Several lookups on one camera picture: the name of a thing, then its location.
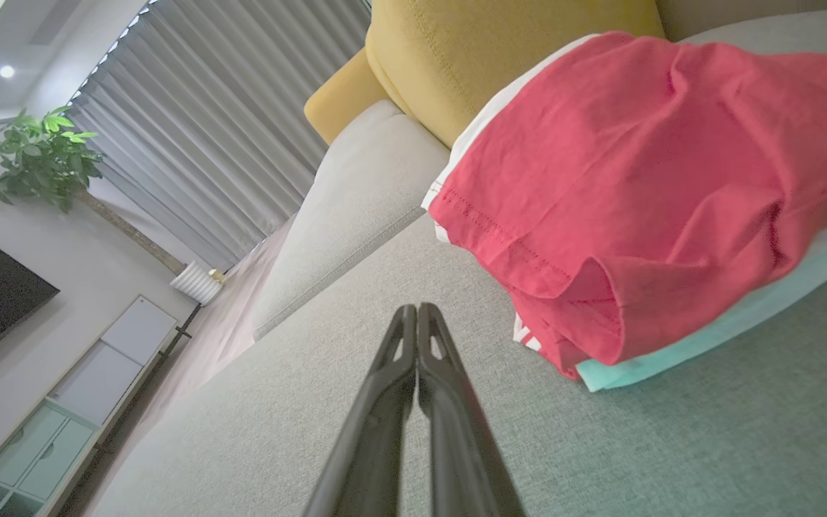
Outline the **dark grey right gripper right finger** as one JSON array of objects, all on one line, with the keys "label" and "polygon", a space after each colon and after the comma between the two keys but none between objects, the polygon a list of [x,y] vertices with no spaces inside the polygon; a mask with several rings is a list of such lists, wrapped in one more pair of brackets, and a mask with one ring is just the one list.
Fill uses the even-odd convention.
[{"label": "dark grey right gripper right finger", "polygon": [[417,311],[418,401],[430,421],[432,514],[524,516],[441,310]]}]

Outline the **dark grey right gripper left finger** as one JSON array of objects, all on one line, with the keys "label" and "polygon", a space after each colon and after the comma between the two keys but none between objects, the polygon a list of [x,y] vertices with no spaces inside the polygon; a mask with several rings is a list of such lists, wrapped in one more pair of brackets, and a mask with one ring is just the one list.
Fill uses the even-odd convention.
[{"label": "dark grey right gripper left finger", "polygon": [[399,307],[355,397],[305,516],[396,516],[403,432],[416,393],[417,308]]}]

